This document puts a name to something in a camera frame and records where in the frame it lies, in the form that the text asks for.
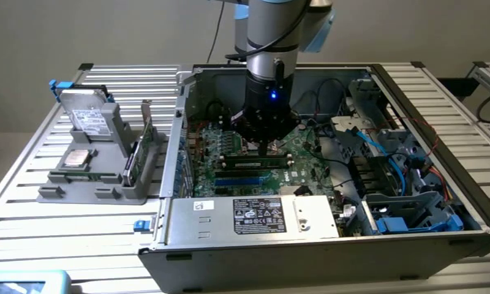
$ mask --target blue ram slot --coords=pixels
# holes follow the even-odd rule
[[[216,179],[214,181],[215,186],[259,186],[260,178],[243,178],[243,179]]]

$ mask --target robotic arm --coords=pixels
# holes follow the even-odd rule
[[[236,54],[224,57],[246,60],[246,94],[231,126],[264,155],[299,123],[288,106],[296,53],[319,50],[334,13],[326,0],[248,0],[235,9]]]

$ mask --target white label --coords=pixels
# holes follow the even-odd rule
[[[89,136],[110,135],[109,127],[106,126],[103,116],[98,109],[93,110],[73,110],[77,123],[81,130]]]
[[[214,201],[194,201],[194,210],[212,210],[214,209]]]

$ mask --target power supply label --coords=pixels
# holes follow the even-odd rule
[[[286,232],[280,198],[234,199],[232,208],[238,235]]]

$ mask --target circuit board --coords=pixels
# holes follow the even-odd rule
[[[141,132],[138,141],[134,143],[130,157],[123,169],[123,184],[133,186],[145,167],[146,155],[149,154],[149,145],[153,141],[151,120],[147,119]]]
[[[290,166],[275,169],[254,170],[254,166],[250,166],[246,171],[224,172],[219,164],[222,156],[256,157],[256,147],[234,131],[222,130],[215,124],[194,124],[188,138],[195,176],[194,197],[290,195],[300,186],[307,186],[312,195],[332,194],[328,179],[322,179],[326,164],[303,149],[303,142],[314,140],[310,127],[299,125],[283,140],[268,145],[267,155],[290,156]],[[248,173],[254,174],[250,178],[246,177]]]

